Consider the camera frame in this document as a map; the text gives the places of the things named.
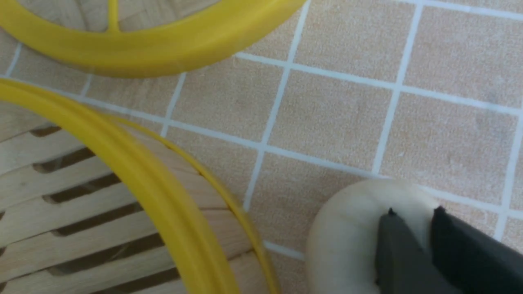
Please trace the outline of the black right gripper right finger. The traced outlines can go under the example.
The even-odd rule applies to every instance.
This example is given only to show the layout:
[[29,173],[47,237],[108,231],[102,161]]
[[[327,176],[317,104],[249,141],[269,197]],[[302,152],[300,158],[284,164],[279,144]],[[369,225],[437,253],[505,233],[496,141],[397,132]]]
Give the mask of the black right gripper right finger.
[[462,294],[521,294],[521,253],[465,221],[434,210],[430,227],[433,264]]

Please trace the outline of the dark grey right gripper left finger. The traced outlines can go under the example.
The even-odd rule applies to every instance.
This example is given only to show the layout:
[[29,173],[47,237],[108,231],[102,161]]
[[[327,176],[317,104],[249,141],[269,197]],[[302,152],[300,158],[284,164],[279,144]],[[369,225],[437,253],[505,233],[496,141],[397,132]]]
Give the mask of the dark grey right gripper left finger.
[[375,270],[381,294],[461,294],[433,266],[407,223],[391,208],[379,219]]

